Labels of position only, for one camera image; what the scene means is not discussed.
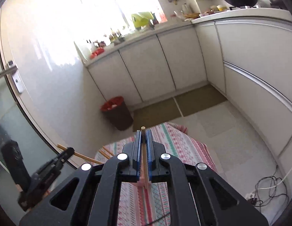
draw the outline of floor mat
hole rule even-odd
[[[133,131],[148,128],[181,117],[173,98],[134,111]]]
[[[183,116],[208,109],[227,100],[224,95],[211,85],[183,93],[176,96],[175,99]]]

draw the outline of red object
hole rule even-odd
[[[114,97],[101,106],[101,111],[111,110],[113,105],[120,106],[124,102],[122,96]]]
[[[105,52],[104,48],[99,47],[96,51],[94,51],[91,56],[90,59],[93,59],[95,56],[98,56],[99,54]]]

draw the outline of wooden stick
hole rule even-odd
[[[66,150],[66,149],[67,149],[66,147],[62,146],[61,144],[57,144],[57,147],[58,147],[59,149],[62,149],[62,150]],[[80,158],[82,158],[82,159],[84,159],[84,160],[91,161],[91,162],[94,162],[94,163],[99,164],[99,165],[100,165],[100,164],[103,164],[103,162],[100,162],[100,161],[97,161],[97,160],[95,160],[95,159],[89,158],[89,157],[87,157],[87,156],[85,156],[85,155],[81,155],[81,154],[79,154],[79,153],[77,153],[77,152],[75,152],[74,155],[75,155],[75,156],[78,156],[78,157],[80,157]]]
[[[106,159],[110,159],[110,157],[107,155],[107,154],[105,154],[102,150],[100,150],[99,149],[99,153],[101,154],[101,155],[103,155]]]
[[[114,154],[111,152],[111,151],[109,151],[107,148],[105,148],[104,146],[102,147],[105,151],[107,151],[110,155],[112,155],[112,156],[114,156]]]
[[[112,156],[107,152],[105,151],[104,149],[102,150],[102,148],[100,149],[105,155],[107,155],[109,158],[111,158]]]
[[[146,128],[141,127],[141,141],[142,141],[142,161],[144,168],[145,189],[148,189],[149,176],[148,176],[148,160],[147,160],[147,147],[146,147]]]

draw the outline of cabinet door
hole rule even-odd
[[[224,63],[214,22],[197,25],[196,32],[204,57],[208,81],[225,91]]]
[[[177,89],[207,80],[201,48],[192,25],[158,34],[158,38]]]
[[[143,101],[175,91],[172,76],[156,35],[120,49]]]
[[[142,102],[118,51],[96,61],[88,70],[106,100],[123,96],[127,105]]]
[[[292,112],[268,85],[234,67],[225,65],[226,94],[251,119],[275,156],[292,136]]]
[[[292,25],[257,19],[216,22],[224,60],[292,101]]]
[[[290,141],[288,146],[280,155],[279,161],[283,167],[285,174],[287,174],[292,167],[292,140]],[[290,191],[290,197],[291,197],[292,196],[292,171],[287,176],[286,182],[289,183],[289,191]]]

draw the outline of door handle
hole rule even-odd
[[[12,60],[10,60],[7,63],[7,66],[7,69],[4,69],[0,72],[0,78],[10,74],[18,93],[23,93],[24,85],[20,78],[17,65]]]
[[[16,65],[13,65],[12,67],[5,69],[3,71],[0,72],[0,78],[6,76],[7,74],[13,74],[18,70]]]

